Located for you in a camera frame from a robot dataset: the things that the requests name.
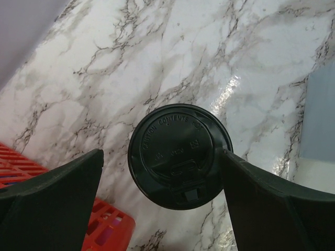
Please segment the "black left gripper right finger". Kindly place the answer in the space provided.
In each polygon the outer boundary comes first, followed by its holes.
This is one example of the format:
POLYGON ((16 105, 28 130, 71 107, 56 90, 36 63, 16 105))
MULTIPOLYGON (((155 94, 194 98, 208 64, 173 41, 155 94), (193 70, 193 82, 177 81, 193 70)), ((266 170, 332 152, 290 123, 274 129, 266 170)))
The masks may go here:
POLYGON ((278 177, 230 151, 222 180, 238 250, 334 250, 334 195, 278 177))

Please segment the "black plastic cup lid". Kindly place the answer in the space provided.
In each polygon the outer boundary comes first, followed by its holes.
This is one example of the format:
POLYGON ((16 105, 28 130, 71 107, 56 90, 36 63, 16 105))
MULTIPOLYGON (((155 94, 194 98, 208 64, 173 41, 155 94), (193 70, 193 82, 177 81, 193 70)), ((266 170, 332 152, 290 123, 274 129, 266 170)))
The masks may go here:
POLYGON ((190 210, 221 193, 219 157, 232 149, 227 129, 212 113, 171 104, 152 111, 136 126, 128 166, 139 190, 153 203, 190 210))

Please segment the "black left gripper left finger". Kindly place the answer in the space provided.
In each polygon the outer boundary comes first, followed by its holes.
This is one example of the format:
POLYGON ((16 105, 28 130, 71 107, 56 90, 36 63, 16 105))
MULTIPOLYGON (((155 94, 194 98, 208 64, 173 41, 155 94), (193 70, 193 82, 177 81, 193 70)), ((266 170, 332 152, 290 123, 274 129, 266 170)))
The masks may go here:
POLYGON ((103 150, 1 189, 1 250, 81 250, 103 150))

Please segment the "white paper takeout bag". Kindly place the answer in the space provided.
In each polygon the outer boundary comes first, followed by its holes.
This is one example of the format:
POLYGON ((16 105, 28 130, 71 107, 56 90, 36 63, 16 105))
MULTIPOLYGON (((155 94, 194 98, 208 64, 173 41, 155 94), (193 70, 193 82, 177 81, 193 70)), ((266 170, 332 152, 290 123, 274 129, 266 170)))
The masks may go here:
POLYGON ((334 61, 308 78, 299 156, 334 162, 334 61))

